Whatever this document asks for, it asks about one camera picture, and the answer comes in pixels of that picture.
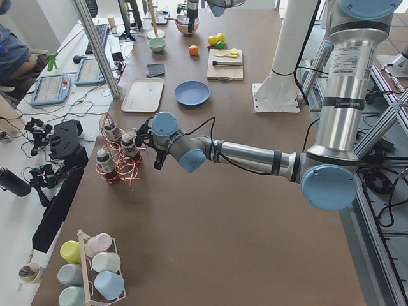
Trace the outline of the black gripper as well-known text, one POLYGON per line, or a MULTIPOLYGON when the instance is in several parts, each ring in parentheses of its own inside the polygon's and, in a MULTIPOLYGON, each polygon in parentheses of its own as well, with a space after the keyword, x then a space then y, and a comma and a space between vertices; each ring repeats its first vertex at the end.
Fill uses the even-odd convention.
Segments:
POLYGON ((154 150, 156 151, 156 160, 154 161, 154 168, 157 170, 161 170, 169 152, 167 150, 159 148, 155 148, 154 150))
POLYGON ((198 0, 187 0, 187 17, 189 18, 188 33, 194 30, 194 20, 198 17, 198 0))

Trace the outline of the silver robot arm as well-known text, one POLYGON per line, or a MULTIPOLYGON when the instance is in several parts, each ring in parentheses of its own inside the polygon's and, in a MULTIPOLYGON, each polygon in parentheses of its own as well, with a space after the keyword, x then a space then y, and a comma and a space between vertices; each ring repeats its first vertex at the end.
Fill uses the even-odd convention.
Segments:
MULTIPOLYGON (((213 15, 215 17, 220 17, 226 8, 233 8, 236 6, 243 5, 245 0, 208 0, 209 5, 213 15)), ((187 18, 189 19, 187 30, 188 34, 193 33, 195 20, 198 18, 199 1, 198 0, 188 0, 187 1, 187 18)))
POLYGON ((377 46, 388 37, 398 6, 398 1, 329 2, 326 36, 333 45, 332 60, 316 140, 306 152, 287 154, 209 136, 192 138, 179 129, 170 112, 158 113, 152 120, 155 148, 173 156, 188 172, 205 160, 229 163, 300 184, 305 199, 322 210, 348 207, 357 193, 354 141, 372 61, 377 46))

